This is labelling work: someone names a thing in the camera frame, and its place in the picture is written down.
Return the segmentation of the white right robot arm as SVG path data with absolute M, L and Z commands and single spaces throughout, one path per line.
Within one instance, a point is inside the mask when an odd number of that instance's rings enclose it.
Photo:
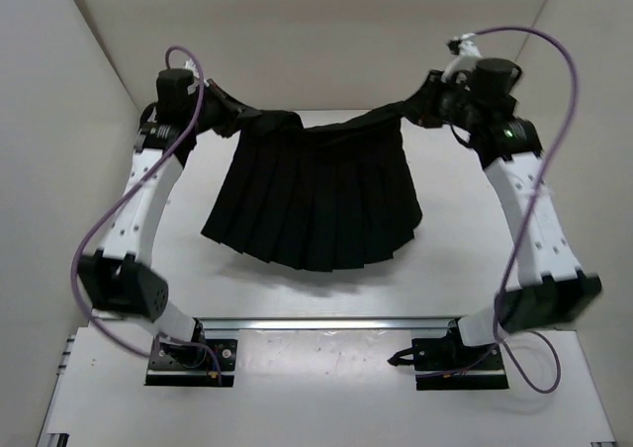
M 585 273 L 571 249 L 544 182 L 545 158 L 534 125 L 514 114 L 511 90 L 521 68 L 503 58 L 460 56 L 424 83 L 423 123 L 468 134 L 500 202 L 513 248 L 503 278 L 517 274 L 511 289 L 502 282 L 490 308 L 460 318 L 459 334 L 443 344 L 444 359 L 466 368 L 479 346 L 501 336 L 579 318 L 600 296 L 601 281 Z

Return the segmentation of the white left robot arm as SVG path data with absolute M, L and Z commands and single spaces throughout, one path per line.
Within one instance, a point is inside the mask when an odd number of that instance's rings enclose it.
M 93 309 L 172 339 L 172 353 L 186 366 L 204 360 L 207 341 L 195 332 L 195 319 L 170 302 L 168 284 L 151 260 L 164 208 L 197 132 L 224 114 L 208 87 L 192 61 L 159 72 L 157 101 L 142 114 L 136 135 L 126 199 L 106 218 L 109 227 L 96 250 L 77 264 Z

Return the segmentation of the black pleated skirt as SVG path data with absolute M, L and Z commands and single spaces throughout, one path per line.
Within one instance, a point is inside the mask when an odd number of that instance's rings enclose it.
M 402 122 L 421 124 L 424 103 L 415 93 L 343 123 L 307 127 L 295 112 L 216 102 L 205 125 L 238 141 L 202 236 L 313 272 L 392 259 L 423 218 Z

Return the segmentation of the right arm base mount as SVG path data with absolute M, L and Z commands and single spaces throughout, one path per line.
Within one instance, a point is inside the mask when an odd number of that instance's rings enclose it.
M 498 345 L 465 345 L 456 321 L 448 324 L 441 337 L 414 337 L 410 347 L 396 352 L 388 363 L 393 367 L 413 367 L 415 388 L 421 392 L 509 388 Z

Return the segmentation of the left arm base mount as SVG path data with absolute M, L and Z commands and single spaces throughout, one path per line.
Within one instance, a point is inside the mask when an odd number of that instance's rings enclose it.
M 232 388 L 238 354 L 236 331 L 206 330 L 201 322 L 193 341 L 208 348 L 152 341 L 144 384 L 148 387 Z

